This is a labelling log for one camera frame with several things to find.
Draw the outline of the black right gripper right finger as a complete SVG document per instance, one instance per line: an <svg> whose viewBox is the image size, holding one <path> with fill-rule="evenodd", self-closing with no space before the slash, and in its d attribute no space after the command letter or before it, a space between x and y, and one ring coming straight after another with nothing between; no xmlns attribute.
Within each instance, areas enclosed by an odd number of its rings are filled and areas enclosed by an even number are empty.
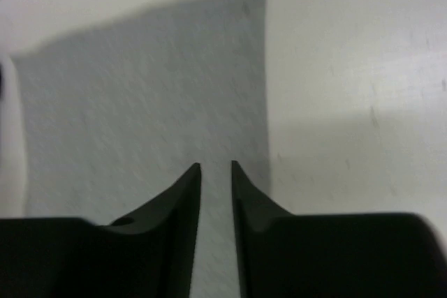
<svg viewBox="0 0 447 298"><path fill-rule="evenodd" d="M411 213L295 215L231 163L242 297L445 297L446 256Z"/></svg>

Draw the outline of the grey tank top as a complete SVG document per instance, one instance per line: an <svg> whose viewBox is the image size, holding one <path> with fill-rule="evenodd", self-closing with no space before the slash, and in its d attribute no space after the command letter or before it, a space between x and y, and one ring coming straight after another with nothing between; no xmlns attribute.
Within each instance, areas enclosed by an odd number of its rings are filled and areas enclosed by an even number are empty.
<svg viewBox="0 0 447 298"><path fill-rule="evenodd" d="M200 163L192 297L238 297L232 161L270 186L266 0L176 0L17 56L28 216L109 223Z"/></svg>

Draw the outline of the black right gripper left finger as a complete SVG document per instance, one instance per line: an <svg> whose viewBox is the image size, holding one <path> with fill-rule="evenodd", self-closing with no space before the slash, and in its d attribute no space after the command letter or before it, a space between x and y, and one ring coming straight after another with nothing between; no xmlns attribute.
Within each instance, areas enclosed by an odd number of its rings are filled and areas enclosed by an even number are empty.
<svg viewBox="0 0 447 298"><path fill-rule="evenodd" d="M82 218L1 221L2 297L188 297L201 170L109 225Z"/></svg>

